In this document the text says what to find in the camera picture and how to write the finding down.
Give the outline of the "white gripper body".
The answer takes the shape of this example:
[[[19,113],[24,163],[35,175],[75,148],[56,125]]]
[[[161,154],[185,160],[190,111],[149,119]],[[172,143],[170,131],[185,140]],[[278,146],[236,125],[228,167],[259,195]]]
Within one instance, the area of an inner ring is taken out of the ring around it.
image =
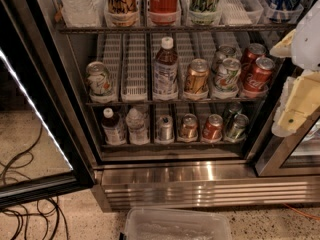
[[[320,0],[296,27],[291,44],[292,62],[305,70],[320,70]]]

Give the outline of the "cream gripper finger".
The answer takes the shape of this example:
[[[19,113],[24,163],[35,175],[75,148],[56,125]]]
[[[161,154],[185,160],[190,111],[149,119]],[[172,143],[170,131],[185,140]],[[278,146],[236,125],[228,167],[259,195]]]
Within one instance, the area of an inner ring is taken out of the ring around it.
[[[287,58],[291,56],[291,44],[293,42],[296,30],[290,31],[281,41],[274,45],[270,54],[278,58]]]
[[[320,72],[304,70],[283,85],[271,132],[277,137],[294,134],[320,106]]]

